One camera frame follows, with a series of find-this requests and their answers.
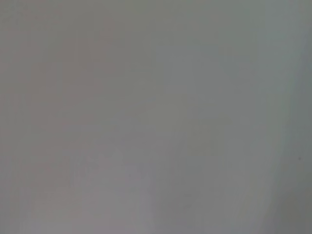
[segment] plain background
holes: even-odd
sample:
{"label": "plain background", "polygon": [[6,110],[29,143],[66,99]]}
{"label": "plain background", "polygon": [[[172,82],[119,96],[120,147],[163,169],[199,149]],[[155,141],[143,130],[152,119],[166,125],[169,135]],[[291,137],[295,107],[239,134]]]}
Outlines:
{"label": "plain background", "polygon": [[311,233],[309,0],[2,0],[0,232]]}

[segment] gray surface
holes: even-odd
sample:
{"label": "gray surface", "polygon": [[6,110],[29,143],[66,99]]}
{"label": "gray surface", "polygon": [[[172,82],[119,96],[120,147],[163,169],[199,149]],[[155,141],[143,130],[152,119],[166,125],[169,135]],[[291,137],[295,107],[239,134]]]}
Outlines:
{"label": "gray surface", "polygon": [[0,232],[311,233],[311,16],[1,1]]}

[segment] gray wall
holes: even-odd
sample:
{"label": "gray wall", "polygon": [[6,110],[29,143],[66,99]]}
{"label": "gray wall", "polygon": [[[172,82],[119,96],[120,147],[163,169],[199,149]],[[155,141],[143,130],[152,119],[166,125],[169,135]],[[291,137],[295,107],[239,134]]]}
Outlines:
{"label": "gray wall", "polygon": [[311,17],[1,1],[0,232],[310,233]]}

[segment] white surface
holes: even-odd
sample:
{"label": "white surface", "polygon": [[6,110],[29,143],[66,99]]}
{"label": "white surface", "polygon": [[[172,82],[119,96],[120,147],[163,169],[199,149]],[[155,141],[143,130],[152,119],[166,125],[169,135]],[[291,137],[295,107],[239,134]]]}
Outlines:
{"label": "white surface", "polygon": [[1,233],[311,233],[311,16],[2,1]]}

